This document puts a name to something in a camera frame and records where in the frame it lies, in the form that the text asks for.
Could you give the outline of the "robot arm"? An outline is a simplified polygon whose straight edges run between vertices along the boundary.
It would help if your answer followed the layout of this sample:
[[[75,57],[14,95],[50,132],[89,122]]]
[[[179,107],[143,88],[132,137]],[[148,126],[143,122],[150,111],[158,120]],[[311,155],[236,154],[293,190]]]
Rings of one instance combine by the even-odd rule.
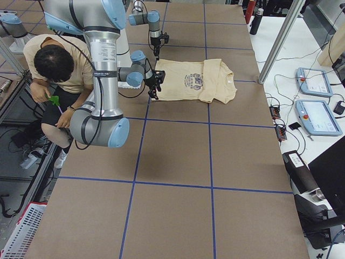
[[[156,60],[159,60],[160,49],[165,36],[160,28],[160,13],[157,10],[148,11],[143,1],[133,1],[133,7],[128,19],[132,26],[148,25],[149,46]]]
[[[121,36],[127,22],[148,24],[154,55],[158,57],[161,40],[169,38],[160,29],[159,12],[134,8],[127,17],[123,1],[46,1],[44,9],[47,26],[83,35],[91,54],[94,90],[72,116],[72,136],[87,146],[123,146],[129,134],[129,120],[118,107],[118,83],[125,81],[132,87],[144,84],[149,87],[149,96],[157,99],[165,72],[153,70],[139,50],[130,55],[130,67],[118,67],[120,55],[116,48],[127,42],[127,37]]]

